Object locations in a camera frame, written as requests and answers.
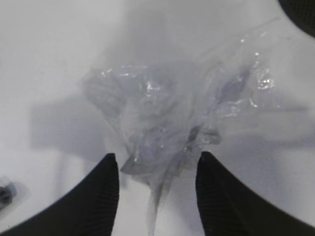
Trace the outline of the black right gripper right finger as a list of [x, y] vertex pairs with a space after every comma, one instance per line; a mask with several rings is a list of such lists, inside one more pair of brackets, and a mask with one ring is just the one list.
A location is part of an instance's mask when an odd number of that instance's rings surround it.
[[207, 236], [313, 236], [315, 229], [278, 209], [203, 151], [195, 179], [197, 207]]

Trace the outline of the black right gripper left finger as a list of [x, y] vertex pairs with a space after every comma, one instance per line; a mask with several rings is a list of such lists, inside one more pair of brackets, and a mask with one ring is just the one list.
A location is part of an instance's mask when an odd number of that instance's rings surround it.
[[50, 207], [5, 231], [6, 236], [110, 236], [119, 202], [116, 156], [106, 154], [70, 192]]

